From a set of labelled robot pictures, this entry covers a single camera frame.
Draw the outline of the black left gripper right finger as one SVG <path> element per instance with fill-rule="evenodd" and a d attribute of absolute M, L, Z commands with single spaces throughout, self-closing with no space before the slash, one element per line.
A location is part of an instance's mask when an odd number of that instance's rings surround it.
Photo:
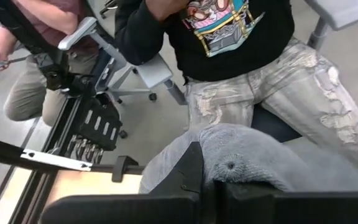
<path fill-rule="evenodd" d="M 358 192 L 283 192 L 215 182 L 217 224 L 358 224 Z"/>

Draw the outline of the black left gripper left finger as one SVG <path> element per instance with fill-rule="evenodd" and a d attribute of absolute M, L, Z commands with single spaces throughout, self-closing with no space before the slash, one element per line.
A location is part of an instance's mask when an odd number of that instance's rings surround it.
<path fill-rule="evenodd" d="M 148 194 L 64 197 L 49 205 L 40 224 L 201 224 L 203 153 L 192 142 Z"/>

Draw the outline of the grey denim cap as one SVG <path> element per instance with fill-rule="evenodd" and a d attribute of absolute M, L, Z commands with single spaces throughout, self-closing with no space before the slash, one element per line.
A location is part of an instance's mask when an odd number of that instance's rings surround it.
<path fill-rule="evenodd" d="M 189 129 L 145 167 L 139 193 L 151 192 L 166 178 L 192 142 L 204 157 L 206 194 L 214 182 L 266 182 L 287 192 L 358 191 L 358 169 L 342 156 L 321 149 L 291 149 L 273 137 L 239 124 Z"/>

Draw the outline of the black table edge clamp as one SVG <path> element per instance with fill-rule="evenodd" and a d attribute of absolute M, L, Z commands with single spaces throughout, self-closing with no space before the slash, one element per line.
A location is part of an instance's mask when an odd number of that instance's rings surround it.
<path fill-rule="evenodd" d="M 112 170 L 112 181 L 121 183 L 128 166 L 138 166 L 139 163 L 130 156 L 119 156 Z"/>

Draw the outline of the black slotted box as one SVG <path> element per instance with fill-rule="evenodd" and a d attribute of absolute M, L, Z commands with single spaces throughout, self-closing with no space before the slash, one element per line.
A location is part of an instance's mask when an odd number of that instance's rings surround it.
<path fill-rule="evenodd" d="M 99 164 L 104 152 L 115 150 L 121 126 L 120 114 L 108 94 L 86 99 L 73 121 L 68 155 Z"/>

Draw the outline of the person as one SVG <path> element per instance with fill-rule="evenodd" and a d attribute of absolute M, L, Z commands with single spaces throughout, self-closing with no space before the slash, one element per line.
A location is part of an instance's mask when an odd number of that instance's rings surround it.
<path fill-rule="evenodd" d="M 290 0 L 118 0 L 114 37 L 126 60 L 142 65 L 168 36 L 190 127 L 250 126 L 261 104 L 358 168 L 358 107 L 338 69 L 294 30 Z"/>
<path fill-rule="evenodd" d="M 12 0 L 23 15 L 53 46 L 71 35 L 78 24 L 88 16 L 82 0 Z M 0 25 L 0 62 L 8 60 L 18 39 L 4 25 Z M 68 62 L 73 73 L 89 75 L 96 63 L 99 47 L 90 37 L 80 39 L 68 51 Z M 47 80 L 38 70 L 33 55 L 28 55 L 25 68 L 11 88 L 4 105 L 5 115 L 13 121 L 42 117 L 53 126 L 65 102 L 65 95 L 47 87 Z"/>

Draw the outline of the white metal bracket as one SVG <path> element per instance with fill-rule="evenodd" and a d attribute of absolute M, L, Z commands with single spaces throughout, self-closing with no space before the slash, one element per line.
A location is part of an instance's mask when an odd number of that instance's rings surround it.
<path fill-rule="evenodd" d="M 32 162 L 41 164 L 48 164 L 57 167 L 63 167 L 71 170 L 90 171 L 93 164 L 90 162 L 83 162 L 74 159 L 69 159 L 62 156 L 57 156 L 45 152 L 34 151 L 31 149 L 24 149 L 20 155 L 21 159 L 26 159 Z"/>

